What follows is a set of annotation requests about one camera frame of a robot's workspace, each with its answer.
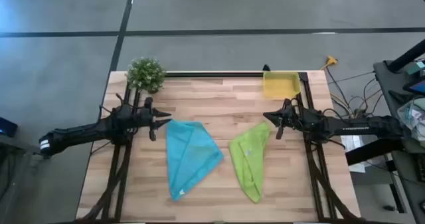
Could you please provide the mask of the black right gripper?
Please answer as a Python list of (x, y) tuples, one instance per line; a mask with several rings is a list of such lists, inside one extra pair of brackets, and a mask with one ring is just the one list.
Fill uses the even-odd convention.
[(278, 140), (282, 139), (285, 127), (292, 128), (293, 130), (301, 130), (299, 117), (290, 99), (285, 99), (282, 107), (279, 110), (273, 112), (264, 112), (263, 116), (268, 118), (269, 121), (271, 121), (271, 123), (273, 123), (273, 125), (278, 128)]

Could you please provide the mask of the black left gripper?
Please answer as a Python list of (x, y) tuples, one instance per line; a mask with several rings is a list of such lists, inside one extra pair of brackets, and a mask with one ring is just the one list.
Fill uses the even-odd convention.
[(171, 119), (156, 120), (154, 117), (163, 118), (171, 116), (170, 113), (162, 112), (156, 108), (153, 108), (152, 97), (147, 97), (143, 103), (143, 106), (136, 108), (135, 121), (137, 127), (148, 127), (149, 128), (149, 139), (156, 141), (155, 130), (160, 129), (163, 125), (171, 121)]

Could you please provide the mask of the blue microfiber towel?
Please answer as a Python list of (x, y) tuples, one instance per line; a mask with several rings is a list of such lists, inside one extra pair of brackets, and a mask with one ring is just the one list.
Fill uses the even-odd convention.
[(188, 194), (224, 158), (200, 122), (170, 121), (166, 127), (166, 153), (169, 193), (173, 201)]

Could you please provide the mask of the green microfiber towel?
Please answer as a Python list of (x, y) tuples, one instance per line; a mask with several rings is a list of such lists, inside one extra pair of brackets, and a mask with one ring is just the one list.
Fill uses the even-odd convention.
[(262, 122), (235, 137), (228, 145), (240, 187), (254, 203), (259, 203), (263, 194), (264, 150), (269, 136), (270, 128)]

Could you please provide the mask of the yellow plastic basket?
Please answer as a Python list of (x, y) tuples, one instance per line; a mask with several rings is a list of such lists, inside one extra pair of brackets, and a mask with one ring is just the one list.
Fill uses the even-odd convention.
[(281, 100), (294, 98), (301, 92), (299, 74), (290, 71), (263, 72), (263, 95), (266, 98)]

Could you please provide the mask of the green potted plant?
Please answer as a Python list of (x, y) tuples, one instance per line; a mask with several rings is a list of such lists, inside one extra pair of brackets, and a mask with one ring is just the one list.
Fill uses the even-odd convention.
[(127, 71), (127, 82), (132, 88), (155, 94), (163, 88), (166, 70), (159, 61), (152, 58), (138, 58), (131, 61)]

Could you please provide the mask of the white paper sheet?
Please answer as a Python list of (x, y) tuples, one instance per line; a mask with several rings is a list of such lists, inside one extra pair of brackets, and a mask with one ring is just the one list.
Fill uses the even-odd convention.
[[(352, 151), (363, 146), (360, 136), (341, 136), (342, 144), (345, 146), (346, 152)], [(363, 162), (349, 166), (349, 170), (355, 173), (365, 173), (365, 165)]]

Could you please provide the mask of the black desk leg bar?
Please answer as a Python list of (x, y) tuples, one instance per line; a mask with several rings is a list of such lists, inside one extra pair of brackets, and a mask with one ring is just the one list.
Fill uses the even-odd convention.
[(379, 139), (360, 148), (355, 148), (345, 154), (348, 166), (365, 162), (369, 159), (383, 156), (393, 151), (403, 151), (401, 139)]

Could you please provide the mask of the clear plastic bag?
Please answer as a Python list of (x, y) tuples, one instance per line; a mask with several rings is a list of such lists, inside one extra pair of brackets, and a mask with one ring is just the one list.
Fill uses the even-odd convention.
[(399, 120), (411, 131), (411, 136), (425, 142), (425, 98), (416, 98), (397, 110)]

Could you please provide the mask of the grey metal stand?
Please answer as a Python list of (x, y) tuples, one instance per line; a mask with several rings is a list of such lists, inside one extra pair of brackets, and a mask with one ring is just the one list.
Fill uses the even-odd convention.
[(34, 155), (50, 159), (38, 146), (0, 134), (0, 224), (11, 219)]

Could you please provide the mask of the dark tablet screen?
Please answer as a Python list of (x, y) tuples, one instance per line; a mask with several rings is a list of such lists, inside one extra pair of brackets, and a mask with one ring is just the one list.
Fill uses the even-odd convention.
[(402, 88), (407, 92), (425, 96), (425, 77), (408, 82)]

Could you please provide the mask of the black desk support beam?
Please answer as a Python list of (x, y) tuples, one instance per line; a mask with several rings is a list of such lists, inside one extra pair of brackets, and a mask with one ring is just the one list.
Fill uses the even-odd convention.
[(425, 39), (407, 50), (403, 55), (396, 58), (387, 65), (387, 69), (391, 72), (398, 72), (401, 68), (414, 61), (425, 53)]

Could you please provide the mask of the small teal box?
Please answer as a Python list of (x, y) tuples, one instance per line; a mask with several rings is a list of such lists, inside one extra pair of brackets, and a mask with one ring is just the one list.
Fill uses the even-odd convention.
[(425, 69), (425, 62), (423, 60), (410, 62), (404, 67), (404, 71), (408, 75), (415, 75), (423, 69)]

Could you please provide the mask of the dark electronic device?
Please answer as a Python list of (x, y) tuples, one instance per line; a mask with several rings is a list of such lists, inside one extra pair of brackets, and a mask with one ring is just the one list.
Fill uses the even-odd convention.
[(0, 134), (13, 138), (17, 132), (18, 125), (0, 117)]

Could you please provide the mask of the black aluminium table frame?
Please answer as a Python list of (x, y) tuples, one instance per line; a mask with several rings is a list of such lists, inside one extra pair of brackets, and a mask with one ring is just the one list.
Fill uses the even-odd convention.
[(253, 203), (236, 178), (228, 143), (263, 121), (263, 113), (279, 109), (281, 100), (264, 98), (262, 73), (172, 72), (154, 106), (182, 121), (198, 121), (222, 150), (224, 158), (182, 199), (169, 194), (165, 128), (149, 139), (142, 128), (130, 151), (105, 141), (93, 145), (77, 216), (85, 216), (104, 192), (110, 168), (129, 157), (127, 179), (113, 192), (106, 216), (114, 221), (150, 222), (304, 222), (316, 221), (311, 178), (300, 132), (287, 129), (281, 140), (271, 137), (265, 149), (262, 200)]

